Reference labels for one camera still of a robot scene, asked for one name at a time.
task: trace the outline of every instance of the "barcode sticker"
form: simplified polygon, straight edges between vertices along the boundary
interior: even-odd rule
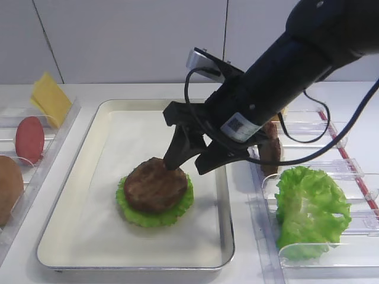
[[[260,126],[250,122],[239,112],[221,126],[221,131],[237,142],[246,142],[259,129]]]

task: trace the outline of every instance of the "plastic holder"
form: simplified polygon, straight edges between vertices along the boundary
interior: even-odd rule
[[[36,198],[66,136],[80,110],[78,101],[74,101],[59,129],[52,128],[47,123],[46,115],[34,108],[3,108],[0,109],[0,155],[12,158],[19,165],[24,181],[24,192],[19,196],[11,211],[11,216],[5,226],[0,227],[0,265],[4,261],[14,238],[17,235],[34,199]],[[15,152],[14,139],[17,127],[27,117],[37,117],[44,130],[43,158],[36,164]]]
[[[304,140],[319,135],[322,132],[321,125],[325,123],[325,115],[320,111],[290,111],[285,122],[294,138],[308,137]],[[344,125],[344,122],[331,123],[324,140],[331,141]],[[284,152],[282,160],[304,157],[321,148],[317,146],[307,152],[307,147],[291,146],[283,139],[279,124],[278,136]],[[276,219],[275,193],[279,192],[277,184],[281,173],[293,166],[279,167],[277,174],[265,177],[260,165],[250,164],[254,181],[254,193],[249,196],[250,212],[265,283],[291,283],[291,280],[298,278],[324,277],[325,273],[330,275],[328,278],[333,278],[346,275],[366,277],[379,272],[379,209],[376,203],[379,174],[362,172],[358,162],[348,156],[346,143],[347,140],[338,144],[329,151],[329,155],[301,164],[314,170],[324,170],[344,191],[351,204],[352,221],[337,244],[295,243],[279,250],[276,240],[280,235],[280,226]],[[251,148],[250,152],[259,157],[256,147]],[[294,258],[307,251],[323,253],[320,257],[306,260]]]

